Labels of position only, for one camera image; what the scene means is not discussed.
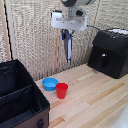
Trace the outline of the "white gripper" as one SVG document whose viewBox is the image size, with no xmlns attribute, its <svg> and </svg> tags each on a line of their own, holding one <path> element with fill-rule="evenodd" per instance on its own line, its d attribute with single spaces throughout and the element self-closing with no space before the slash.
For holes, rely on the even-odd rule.
<svg viewBox="0 0 128 128">
<path fill-rule="evenodd" d="M 65 40 L 65 30 L 84 31 L 87 27 L 86 12 L 77 10 L 71 19 L 65 19 L 60 12 L 52 13 L 51 26 L 53 28 L 63 29 L 61 31 L 62 40 Z M 70 32 L 70 38 L 73 36 L 73 31 Z"/>
</svg>

